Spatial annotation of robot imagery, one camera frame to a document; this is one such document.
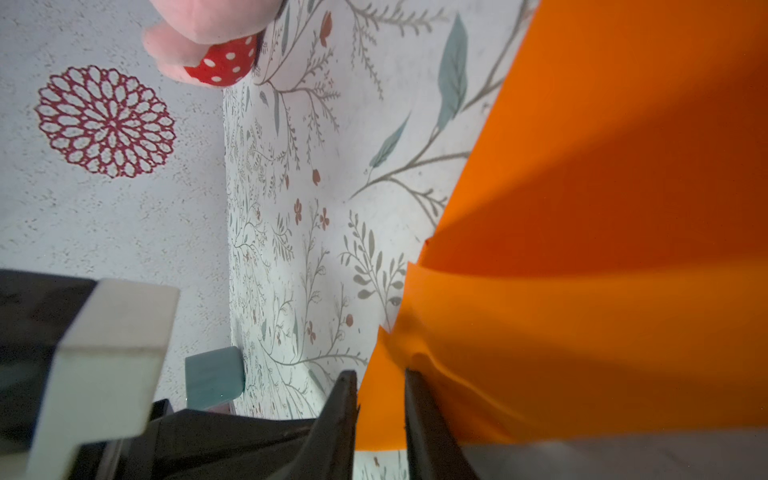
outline white textured wall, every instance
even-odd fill
[[[181,288],[157,397],[179,408],[184,357],[229,341],[221,94],[163,78],[141,47],[148,0],[5,0],[0,19],[0,266]],[[175,120],[167,163],[112,179],[38,129],[38,89],[70,66],[115,68]]]

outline teal cube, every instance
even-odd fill
[[[243,355],[236,346],[188,356],[187,408],[205,410],[236,399],[245,388]]]

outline stuffed toy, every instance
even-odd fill
[[[283,0],[150,0],[163,21],[144,48],[174,80],[210,88],[236,84],[259,56],[258,35]]]

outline red mandala pattern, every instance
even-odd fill
[[[41,88],[40,130],[67,162],[93,174],[135,177],[174,152],[167,105],[135,77],[91,65],[52,75]]]

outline wall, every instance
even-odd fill
[[[186,404],[184,357],[230,343],[221,93],[177,84],[155,71],[141,47],[141,29],[159,19],[146,0],[9,0],[3,8],[0,266],[180,287],[157,389],[158,398],[168,397],[179,408]],[[66,72],[83,68],[88,89],[89,65],[102,69],[93,70],[102,83],[90,102],[81,98],[81,107],[77,99],[64,98],[67,88],[76,93],[73,78],[78,79],[77,72]],[[38,93],[49,81],[53,85]],[[139,98],[131,99],[131,88]],[[41,94],[49,99],[42,101]],[[103,121],[87,118],[88,107],[105,109]],[[74,120],[59,117],[61,109]],[[153,112],[155,118],[142,117]],[[86,127],[87,121],[101,123]],[[80,130],[66,131],[70,127]],[[125,137],[130,145],[120,143],[120,128],[141,135],[148,161],[137,156],[138,140]],[[97,161],[88,163],[93,151],[85,143],[100,150]],[[152,147],[154,159],[164,164],[139,174],[155,163]],[[80,164],[68,163],[70,155]],[[131,159],[135,166],[129,166]]]

